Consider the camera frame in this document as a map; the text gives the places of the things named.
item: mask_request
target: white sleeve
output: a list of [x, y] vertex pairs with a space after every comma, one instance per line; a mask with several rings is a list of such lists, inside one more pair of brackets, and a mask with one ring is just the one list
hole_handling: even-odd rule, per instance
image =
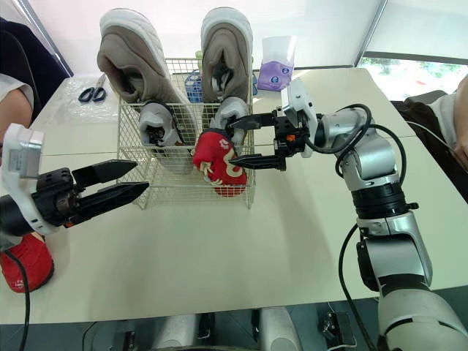
[[15, 89], [20, 89], [23, 92], [31, 105], [31, 109], [34, 109], [34, 94], [31, 86], [20, 82], [18, 79], [14, 79], [9, 75], [3, 75], [0, 73], [0, 102], [3, 101], [8, 93]]

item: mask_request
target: wire basket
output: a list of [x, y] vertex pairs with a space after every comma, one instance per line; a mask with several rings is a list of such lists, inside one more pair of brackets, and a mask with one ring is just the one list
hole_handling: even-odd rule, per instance
[[[167, 58], [170, 77], [175, 86], [197, 101], [196, 89], [186, 80], [198, 69], [198, 60]], [[252, 98], [248, 101], [252, 113]], [[171, 111], [183, 146], [144, 146], [140, 139], [139, 118], [143, 104], [127, 104], [122, 99], [118, 111], [119, 159], [133, 160], [137, 167], [119, 179], [122, 182], [147, 181], [150, 187], [135, 204], [142, 209], [161, 203], [244, 202], [251, 208], [255, 191], [255, 172], [247, 170], [247, 184], [241, 186], [211, 185], [192, 165], [192, 155], [201, 132], [209, 126], [219, 104], [167, 104]], [[236, 146], [237, 155], [254, 154], [254, 134], [248, 131], [242, 146]]]

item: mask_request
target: shoe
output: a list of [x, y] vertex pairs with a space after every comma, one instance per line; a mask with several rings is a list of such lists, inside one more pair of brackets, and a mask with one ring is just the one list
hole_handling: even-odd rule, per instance
[[223, 129], [234, 145], [241, 145], [244, 141], [245, 131], [243, 129], [226, 130], [227, 122], [231, 119], [240, 119], [249, 114], [247, 104], [238, 97], [228, 97], [223, 100], [214, 118], [210, 121], [210, 128]]
[[[170, 108], [155, 102], [144, 105], [140, 111], [140, 137], [144, 146], [183, 146]], [[189, 174], [193, 171], [192, 155], [186, 148], [158, 148], [154, 154], [161, 165], [172, 173]]]
[[232, 197], [244, 192], [245, 186], [241, 185], [247, 184], [244, 169], [229, 163], [235, 157], [237, 153], [226, 132], [223, 129], [207, 129], [198, 139], [193, 164], [204, 174], [205, 180], [215, 186], [215, 192]]
[[97, 65], [128, 103], [183, 104], [173, 118], [186, 145], [194, 145], [197, 120], [187, 96], [170, 81], [161, 42], [149, 20], [139, 12], [114, 9], [100, 21], [101, 46]]
[[[29, 291], [39, 289], [53, 275], [53, 261], [44, 239], [37, 233], [23, 236], [21, 242], [9, 249], [23, 265], [28, 278]], [[15, 261], [0, 252], [1, 272], [15, 293], [24, 293], [23, 276]]]
[[252, 94], [252, 29], [246, 16], [231, 7], [206, 14], [201, 28], [204, 102]]

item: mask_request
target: red sneaker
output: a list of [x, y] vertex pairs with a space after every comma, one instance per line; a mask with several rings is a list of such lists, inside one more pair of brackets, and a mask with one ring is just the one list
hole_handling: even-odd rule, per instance
[[[29, 291], [39, 289], [53, 274], [53, 261], [44, 239], [37, 233], [23, 236], [19, 245], [9, 251], [23, 264], [28, 277]], [[24, 293], [23, 277], [16, 263], [0, 252], [1, 272], [11, 290]]]
[[[235, 157], [234, 146], [224, 130], [207, 129], [198, 139], [193, 164], [212, 185], [246, 185], [247, 174], [244, 169], [229, 163]], [[214, 191], [221, 196], [232, 197], [245, 189], [245, 186], [218, 186]]]

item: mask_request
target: shoe sole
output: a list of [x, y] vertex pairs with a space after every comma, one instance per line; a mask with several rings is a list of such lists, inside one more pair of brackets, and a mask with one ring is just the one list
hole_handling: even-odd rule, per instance
[[101, 28], [101, 36], [111, 26], [123, 27], [133, 31], [145, 42], [158, 66], [163, 68], [165, 77], [167, 79], [170, 78], [161, 40], [159, 40], [158, 34], [149, 19], [144, 15], [130, 9], [113, 9], [102, 16], [99, 26]]
[[252, 71], [252, 46], [253, 46], [253, 35], [252, 28], [250, 27], [250, 22], [247, 17], [240, 11], [232, 7], [217, 7], [209, 11], [205, 18], [203, 19], [203, 24], [201, 28], [201, 40], [202, 40], [202, 50], [205, 49], [205, 40], [210, 33], [210, 30], [222, 23], [229, 23], [236, 27], [244, 36], [244, 39], [247, 43], [247, 50], [249, 62], [248, 69], [249, 72]]

